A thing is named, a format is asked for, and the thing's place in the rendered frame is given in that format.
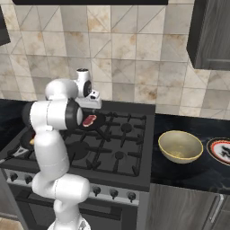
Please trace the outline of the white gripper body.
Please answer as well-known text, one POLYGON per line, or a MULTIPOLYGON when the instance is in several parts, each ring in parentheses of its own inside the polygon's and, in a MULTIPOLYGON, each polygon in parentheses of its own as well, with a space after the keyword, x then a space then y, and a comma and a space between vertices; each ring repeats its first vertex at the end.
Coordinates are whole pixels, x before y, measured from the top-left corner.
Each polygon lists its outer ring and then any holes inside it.
POLYGON ((101 98, 96 98, 96 99, 92 99, 91 97, 77 98, 76 102, 82 108, 99 110, 102 107, 102 100, 101 100, 101 98))

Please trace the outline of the yellow beige bowl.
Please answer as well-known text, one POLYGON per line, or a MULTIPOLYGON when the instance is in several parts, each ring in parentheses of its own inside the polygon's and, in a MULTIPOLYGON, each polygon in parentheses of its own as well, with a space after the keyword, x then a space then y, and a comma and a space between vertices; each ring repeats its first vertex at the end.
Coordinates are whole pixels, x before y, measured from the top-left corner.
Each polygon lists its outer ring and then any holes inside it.
POLYGON ((176 164, 189 164, 196 161, 203 153, 201 141, 192 134, 180 130, 164 132, 158 138, 162 154, 176 164))

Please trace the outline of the white plate with red rim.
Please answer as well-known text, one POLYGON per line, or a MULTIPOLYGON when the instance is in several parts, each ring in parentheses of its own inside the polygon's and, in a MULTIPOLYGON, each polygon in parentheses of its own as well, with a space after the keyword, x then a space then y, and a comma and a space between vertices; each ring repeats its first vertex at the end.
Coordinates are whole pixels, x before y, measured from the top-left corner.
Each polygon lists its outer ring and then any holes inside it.
POLYGON ((208 153, 221 164, 230 166, 230 138, 215 137, 207 142, 208 153))

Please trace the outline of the red raw steak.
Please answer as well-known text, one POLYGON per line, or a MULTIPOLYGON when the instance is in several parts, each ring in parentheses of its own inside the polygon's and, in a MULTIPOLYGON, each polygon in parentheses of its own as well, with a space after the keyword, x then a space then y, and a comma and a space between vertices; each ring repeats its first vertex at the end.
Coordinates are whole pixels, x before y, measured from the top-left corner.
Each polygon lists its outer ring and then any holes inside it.
POLYGON ((89 115, 83 122, 84 127, 90 127, 93 122, 97 119, 96 115, 89 115))

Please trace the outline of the round black pan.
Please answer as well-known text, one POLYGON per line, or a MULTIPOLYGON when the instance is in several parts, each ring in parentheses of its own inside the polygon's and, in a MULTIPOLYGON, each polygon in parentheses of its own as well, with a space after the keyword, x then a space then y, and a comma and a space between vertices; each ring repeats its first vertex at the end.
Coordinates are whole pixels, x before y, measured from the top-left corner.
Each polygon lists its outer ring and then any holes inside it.
POLYGON ((79 126, 81 130, 96 130, 97 128, 100 128, 105 123, 105 115, 100 112, 96 112, 95 114, 93 114, 92 112, 86 111, 84 113, 83 122, 79 126), (84 127, 83 122, 89 115, 96 115, 97 119, 93 122, 93 124, 90 127, 84 127))

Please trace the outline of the black gas range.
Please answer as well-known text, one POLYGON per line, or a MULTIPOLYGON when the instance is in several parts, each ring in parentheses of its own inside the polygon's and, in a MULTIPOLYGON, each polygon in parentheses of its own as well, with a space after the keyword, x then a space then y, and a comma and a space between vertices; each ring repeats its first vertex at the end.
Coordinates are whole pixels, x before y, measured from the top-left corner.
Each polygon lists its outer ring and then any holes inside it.
MULTIPOLYGON (((28 131, 22 122, 24 101, 0 100, 0 159, 20 143, 28 131)), ((145 230, 149 198, 151 161, 154 139, 155 107, 153 105, 110 102, 102 103, 97 111, 105 115, 105 123, 96 130, 64 131, 70 161, 69 172, 85 177, 91 183, 89 198, 80 204, 95 207, 121 208, 121 219, 113 220, 82 214, 92 230, 145 230), (93 186, 101 188, 97 196, 93 186), (110 189, 119 192, 113 199, 110 189), (128 192, 136 199, 130 202, 128 192)), ((6 194, 24 230, 47 230, 54 222, 53 207, 27 204, 15 198, 49 201, 31 190, 24 177, 32 178, 39 171, 35 154, 24 154, 0 164, 6 185, 6 194), (11 181, 10 174, 18 178, 11 181)))

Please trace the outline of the black range hood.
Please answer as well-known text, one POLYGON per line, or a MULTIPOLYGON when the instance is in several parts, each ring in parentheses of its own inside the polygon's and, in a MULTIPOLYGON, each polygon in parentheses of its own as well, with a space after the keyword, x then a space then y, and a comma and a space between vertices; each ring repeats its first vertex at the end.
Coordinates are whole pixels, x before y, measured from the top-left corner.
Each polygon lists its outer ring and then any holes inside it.
POLYGON ((169 0, 12 0, 16 5, 168 5, 169 0))

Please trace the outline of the grey wood cupboard door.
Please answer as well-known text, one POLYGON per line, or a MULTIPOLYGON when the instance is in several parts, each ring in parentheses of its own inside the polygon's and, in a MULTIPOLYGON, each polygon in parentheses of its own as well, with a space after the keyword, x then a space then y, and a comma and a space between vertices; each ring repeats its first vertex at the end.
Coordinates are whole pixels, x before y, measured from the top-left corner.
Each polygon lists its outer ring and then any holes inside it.
POLYGON ((211 230, 230 230, 230 196, 226 196, 211 230))
POLYGON ((219 195, 152 183, 146 230, 204 230, 219 195))

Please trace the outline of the dark grey wall cupboard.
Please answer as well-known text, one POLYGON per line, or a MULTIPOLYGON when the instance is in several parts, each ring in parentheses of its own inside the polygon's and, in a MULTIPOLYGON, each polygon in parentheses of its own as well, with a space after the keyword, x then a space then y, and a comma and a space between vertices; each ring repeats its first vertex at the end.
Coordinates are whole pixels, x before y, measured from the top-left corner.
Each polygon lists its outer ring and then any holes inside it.
POLYGON ((187 43, 195 69, 230 71, 230 0, 195 0, 187 43))

